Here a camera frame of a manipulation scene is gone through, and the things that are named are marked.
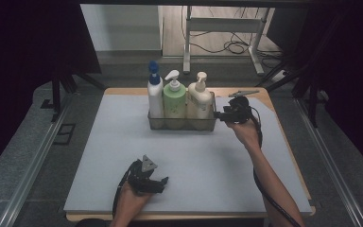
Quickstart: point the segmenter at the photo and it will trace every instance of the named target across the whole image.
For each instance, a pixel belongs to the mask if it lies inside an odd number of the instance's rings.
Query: bottle label
[[[206,111],[207,105],[206,104],[200,104],[199,101],[194,97],[194,96],[189,96],[189,99],[191,102],[194,103],[194,105],[197,106],[197,108],[199,108],[202,111]]]

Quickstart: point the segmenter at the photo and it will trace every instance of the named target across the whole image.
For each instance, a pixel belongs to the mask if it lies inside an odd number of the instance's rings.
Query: hand
[[[111,227],[126,227],[137,216],[153,194],[136,195],[130,184],[125,182],[120,192],[116,207],[116,214]]]
[[[234,131],[238,140],[240,140],[248,151],[258,150],[260,148],[258,133],[251,119],[243,124],[226,122],[226,125]]]

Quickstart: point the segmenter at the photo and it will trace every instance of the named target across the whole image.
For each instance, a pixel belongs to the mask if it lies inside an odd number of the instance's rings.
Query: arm
[[[140,213],[152,194],[135,195],[128,182],[122,187],[119,202],[117,203],[116,214],[110,227],[126,227],[131,220]]]
[[[258,134],[253,122],[251,120],[244,124],[227,122],[226,125],[233,129],[237,138],[249,152],[259,182],[264,187],[265,191],[303,227],[303,218],[296,202],[291,198],[287,189],[285,189],[285,186],[262,153],[258,143]],[[291,226],[290,222],[285,219],[285,217],[283,217],[268,200],[265,198],[263,198],[263,200],[273,226]]]

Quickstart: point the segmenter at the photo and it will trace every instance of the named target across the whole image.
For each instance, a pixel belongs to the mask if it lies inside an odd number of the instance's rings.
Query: wire
[[[253,171],[253,175],[254,175],[254,181],[258,187],[258,189],[260,190],[260,192],[262,193],[262,195],[267,199],[267,201],[269,201],[269,203],[281,214],[283,215],[294,227],[301,227],[299,223],[297,223],[297,221],[291,217],[287,211],[282,208],[282,206],[280,206],[264,189],[264,187],[261,185],[261,183],[259,182],[258,176],[255,173],[255,170]]]
[[[261,116],[259,115],[258,111],[255,108],[253,108],[253,107],[251,107],[251,108],[256,111],[257,116],[258,116],[258,125],[259,125],[259,127],[261,127]]]
[[[131,170],[133,168],[136,168],[138,166],[138,160],[134,161],[128,168],[128,170],[125,172],[125,174],[123,175],[122,180],[120,180],[119,185],[116,188],[116,194],[114,195],[114,200],[113,200],[113,206],[112,206],[112,217],[114,218],[115,214],[116,214],[116,208],[117,208],[117,203],[119,201],[119,197],[120,197],[120,192],[122,191],[122,187],[123,184],[125,184],[126,180],[128,179],[128,176],[131,172]]]
[[[184,6],[181,7],[181,33],[182,33],[182,36],[184,39],[186,39],[186,34],[184,34],[184,29],[183,29],[183,9],[184,9]],[[236,17],[237,13],[239,11],[241,11],[242,8],[239,8],[235,13],[234,13],[234,16],[233,17]],[[209,7],[209,10],[211,12],[211,15],[214,17],[214,14],[211,10],[211,7]],[[254,18],[256,18],[258,16],[258,12],[259,12],[259,8],[257,8],[256,12],[255,12],[255,16]],[[246,13],[246,16],[247,16],[247,8],[243,8],[242,12],[241,12],[241,15],[240,15],[240,18],[243,18],[244,14]],[[201,36],[201,35],[205,35],[205,34],[209,34],[209,33],[212,33],[211,31],[206,31],[206,32],[202,32],[202,33],[199,33],[199,34],[190,34],[190,37],[198,37],[198,36]],[[232,36],[231,36],[231,39],[228,41],[228,42],[225,42],[223,44],[223,49],[219,49],[219,50],[209,50],[209,49],[206,49],[205,47],[199,45],[199,44],[193,44],[193,43],[190,43],[190,45],[193,45],[193,46],[196,46],[208,53],[220,53],[220,52],[223,52],[223,51],[229,51],[230,53],[233,53],[235,55],[241,55],[241,54],[244,54],[246,53],[248,50],[249,50],[249,47],[251,46],[251,41],[252,41],[252,33],[250,35],[250,40],[249,42],[245,42],[243,39],[241,39],[235,32],[231,32]],[[271,54],[268,54],[268,53],[280,53],[280,55],[271,55]],[[265,51],[265,50],[257,50],[257,55],[258,56],[261,56],[263,57],[263,59],[261,60],[261,63],[267,67],[267,68],[274,68],[276,66],[270,66],[266,63],[267,60],[280,60],[282,61],[284,58],[288,58],[288,56],[283,56],[283,51]]]

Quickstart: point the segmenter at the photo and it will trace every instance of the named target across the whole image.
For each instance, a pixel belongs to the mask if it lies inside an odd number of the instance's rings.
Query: forearm
[[[254,166],[255,173],[264,190],[273,198],[287,213],[293,217],[301,226],[304,226],[302,216],[296,202],[288,193],[287,189],[276,175],[268,160],[259,148],[249,149],[249,154]],[[268,216],[273,226],[291,226],[290,222],[276,210],[266,198],[264,203]]]

